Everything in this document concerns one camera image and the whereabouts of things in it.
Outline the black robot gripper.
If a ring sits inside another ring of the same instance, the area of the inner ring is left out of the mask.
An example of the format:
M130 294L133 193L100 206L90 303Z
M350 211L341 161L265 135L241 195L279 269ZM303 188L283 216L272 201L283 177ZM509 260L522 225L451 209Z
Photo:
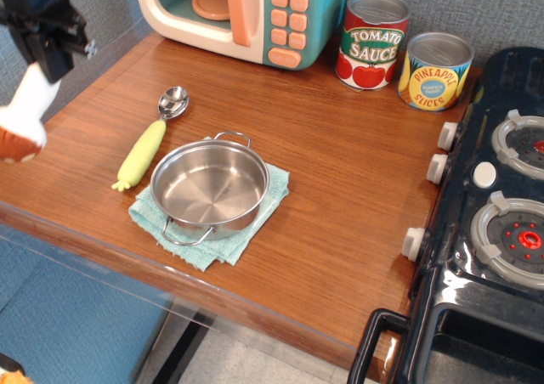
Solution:
M87 21L71 0L1 0L1 23L12 30L22 54L35 60L52 84L74 67L72 53L92 58L94 40L87 38ZM45 41L26 42L30 34Z

